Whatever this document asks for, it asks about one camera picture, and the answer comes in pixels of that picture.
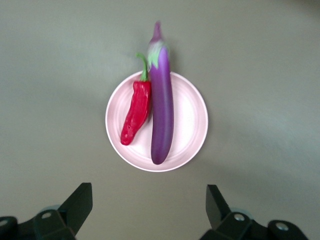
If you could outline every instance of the screw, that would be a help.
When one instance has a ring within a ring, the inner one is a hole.
[[[235,218],[235,220],[240,221],[240,222],[245,220],[245,217],[243,215],[241,215],[240,213],[236,213],[234,215],[234,218]]]
[[[8,220],[2,220],[0,221],[0,227],[6,225],[8,223]]]
[[[41,216],[42,219],[47,219],[47,218],[50,218],[51,217],[51,212],[46,212],[45,214],[43,214]]]
[[[288,231],[289,230],[289,227],[287,225],[285,225],[283,222],[277,222],[275,225],[281,231]]]

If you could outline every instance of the purple eggplant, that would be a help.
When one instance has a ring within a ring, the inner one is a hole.
[[[174,135],[169,48],[162,38],[159,21],[155,23],[153,37],[149,43],[148,66],[153,111],[151,159],[154,164],[159,165],[166,160]]]

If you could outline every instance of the red chili pepper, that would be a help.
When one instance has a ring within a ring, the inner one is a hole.
[[[137,53],[136,56],[143,60],[144,69],[140,80],[133,82],[131,105],[126,115],[120,138],[123,145],[129,145],[133,141],[151,110],[151,82],[148,80],[147,60],[141,53]]]

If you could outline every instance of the round plate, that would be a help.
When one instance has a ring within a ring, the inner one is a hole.
[[[208,131],[208,112],[199,91],[183,76],[171,72],[174,107],[174,131],[166,160],[156,165],[151,160],[152,114],[135,135],[132,143],[122,145],[120,135],[131,104],[133,82],[141,71],[127,77],[112,93],[105,113],[105,127],[115,151],[132,166],[165,172],[189,162],[202,147]]]

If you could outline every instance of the pepper stem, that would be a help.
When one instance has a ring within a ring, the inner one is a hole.
[[[146,82],[146,81],[148,81],[148,63],[147,63],[147,59],[146,59],[145,55],[143,55],[140,52],[138,52],[136,54],[136,56],[138,58],[141,58],[143,63],[144,63],[144,67],[143,67],[143,71],[142,71],[140,80],[143,81],[143,82]]]

